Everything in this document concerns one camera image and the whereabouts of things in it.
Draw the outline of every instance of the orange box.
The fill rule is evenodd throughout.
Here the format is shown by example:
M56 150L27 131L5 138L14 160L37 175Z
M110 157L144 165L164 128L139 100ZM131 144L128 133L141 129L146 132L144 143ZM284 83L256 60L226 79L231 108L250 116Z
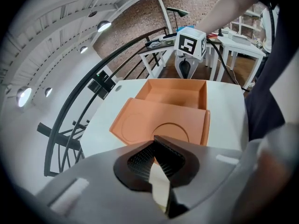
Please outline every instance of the orange box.
M128 145L153 140L154 135L165 135L194 144L206 145L210 112L198 109L204 105L204 102L199 100L198 88L199 86L193 87L194 90L197 89L197 95L195 95L196 91L190 92L194 93L192 98L184 96L187 99L186 102L183 102L181 97L179 102L176 102L177 99L174 95L177 92L181 93L181 91L168 94L168 89L165 86L160 92L150 89L150 91L155 92L145 93L145 90L141 90L141 94L145 95L145 100L129 98L109 131Z
M206 110L206 81L191 79L149 79L135 98Z

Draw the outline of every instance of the white shelf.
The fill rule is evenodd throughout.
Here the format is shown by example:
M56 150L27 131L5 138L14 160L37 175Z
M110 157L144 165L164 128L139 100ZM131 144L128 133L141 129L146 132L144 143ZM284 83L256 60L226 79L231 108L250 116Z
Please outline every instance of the white shelf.
M258 31L258 32L261 31L260 29L257 29L257 28L255 28L255 27L253 27L251 25L247 25L247 24L244 24L244 23L239 23L239 22L236 22L236 21L232 21L232 23L236 24L236 25L241 25L243 27L247 27L247 28L253 29L253 30Z
M247 11L245 12L245 14L248 15L248 16L252 16L252 17L259 17L259 16L260 16L260 14L255 13L255 12L250 11L250 10L247 10Z
M255 41L254 39L251 39L251 38L248 38L248 37L247 37L247 39L248 39L253 45L256 44L256 41Z

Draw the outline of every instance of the white arched beam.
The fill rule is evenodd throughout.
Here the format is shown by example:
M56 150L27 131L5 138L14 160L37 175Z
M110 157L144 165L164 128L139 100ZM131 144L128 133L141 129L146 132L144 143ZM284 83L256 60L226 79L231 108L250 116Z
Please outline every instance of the white arched beam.
M97 12L111 12L115 11L116 8L114 5L102 5L93 8L93 11ZM30 53L43 41L51 37L51 35L57 31L58 29L62 29L69 23L80 19L82 17L88 16L91 8L78 11L71 15L64 17L63 19L58 20L57 22L50 25L44 31L36 35L30 42L27 44L24 49L19 53L16 59L11 64L11 68L8 70L5 78L3 80L4 84L9 84L14 79L15 74L19 71L21 64L26 60L26 58L30 55Z
M172 34L171 24L170 24L169 17L168 17L168 15L167 15L167 11L166 11L166 9L165 9L164 3L163 3L162 0L158 0L158 1L159 1L159 3L160 3L160 6L161 6L161 9L162 9L162 12L163 12L165 21L166 21L168 31L169 31L170 34Z
M89 46L90 41L91 41L91 39L88 39L87 41L83 42L82 46ZM39 80L37 81L36 86L31 87L32 94L29 99L31 102L33 102L35 105L40 105L40 102L42 102L42 100L44 100L44 98L45 98L43 87L53 88L55 86L56 78L59 77L61 74L61 66L63 66L63 63L67 62L70 57L75 56L76 53L78 53L78 52L75 49L70 51L69 53L67 53L53 70L51 70L51 68L53 68L54 64L52 64L50 67L48 67L48 69L43 73L43 75L39 77Z
M97 28L91 28L88 29L87 31L82 32L81 37L87 37L88 35L97 32ZM47 61L43 64L41 68L36 72L36 75L32 78L32 80L29 83L30 87L36 86L36 84L39 84L41 82L40 79L42 79L42 74L47 70L49 65L53 63L57 57L59 57L65 50L69 49L72 45L76 44L78 41L80 35L75 36L72 38L70 41L65 43L62 47L60 47L58 50L56 50L48 59Z
M33 26L37 19L41 18L45 14L62 7L63 5L68 5L79 0L62 0L52 4L51 6L45 7L38 11L36 14L26 18L23 22L13 22L10 25L9 31L14 37L18 37L23 31L28 27Z

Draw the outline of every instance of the white desk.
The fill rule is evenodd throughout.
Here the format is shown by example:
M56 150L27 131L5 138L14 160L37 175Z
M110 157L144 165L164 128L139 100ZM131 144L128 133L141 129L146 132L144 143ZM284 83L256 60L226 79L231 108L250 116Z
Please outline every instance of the white desk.
M170 46L170 47L162 47L162 48L157 48L157 49L151 49L149 51L146 51L146 52L142 52L142 53L139 53L142 61L143 61L143 64L145 66L145 68L147 69L148 73L149 73L149 78L155 78L151 68L150 68L150 65L148 63L148 60L146 59L146 55L149 55L149 54L154 54L154 53L158 53L160 59L161 59L161 62L162 62L162 65L163 67L166 67L166 63L163 59L163 54L162 54L162 51L171 51L173 52L174 51L174 46Z
M215 46L219 49L220 48L220 44L215 44ZM148 71L149 73L149 78L155 78L151 68L150 68L150 65L148 63L148 60L146 58L146 55L149 55L149 54L154 54L154 53L159 53L159 57L161 59L161 62L162 62L162 65L163 67L166 67L166 63L163 59L163 54L162 52L163 51L171 51L173 52L174 51L174 46L170 46L170 47L162 47L162 48L159 48L157 47L157 49L153 48L149 51L146 51L146 52L142 52L142 53L139 53L142 61L143 61L143 64L146 68L146 70ZM208 66L208 64L210 63L210 68L212 68L211 70L211 75L210 75L210 80L214 80L214 77L215 77L215 72L216 72L216 68L217 68L217 62L218 62L218 53L216 52L216 50L214 49L214 47L210 44L210 43L207 43L206 44L206 66Z
M85 157L125 146L109 132L116 116L130 97L135 97L146 79L119 81L107 95L80 140ZM243 150L248 142L248 120L240 86L207 81L211 111L207 145Z
M215 44L215 46L217 47L218 50L220 49L220 44ZM218 62L218 53L210 43L207 43L206 44L206 66L208 66L210 63L210 68L212 68L210 80L214 80L215 72L217 68L217 62Z
M256 58L256 62L254 64L254 67L251 70L251 73L250 73L248 79L246 80L246 82L243 86L243 88L247 89L247 87L249 86L250 82L254 78L254 75L256 74L256 72L257 72L257 70L258 70L258 68L261 64L262 58L264 56L266 56L266 54L264 54L259 48L257 48L253 44L248 46L248 45L236 43L233 40L229 39L228 37L223 37L223 36L219 36L218 39L222 42L222 46L223 46L222 58L223 58L223 61L226 65L227 65L227 61L228 61L228 52L229 51L234 52L233 60L232 60L232 63L230 65L231 70L235 66L235 60L237 58L238 53L242 53L242 54L245 54L245 55L252 56L252 57ZM224 72L224 68L221 65L216 81L221 81L222 76L223 76L223 72Z

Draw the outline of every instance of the circular indent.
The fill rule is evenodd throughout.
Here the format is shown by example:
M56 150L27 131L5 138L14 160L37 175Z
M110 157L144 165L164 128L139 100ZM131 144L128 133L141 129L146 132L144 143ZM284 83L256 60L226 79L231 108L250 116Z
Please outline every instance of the circular indent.
M122 123L121 134L130 142L146 140L144 126L145 119L142 114L131 114Z
M121 85L117 86L115 91L119 91L121 89Z
M173 123L166 123L158 126L152 133L152 139L154 135L164 135L177 140L189 142L186 131L179 125Z

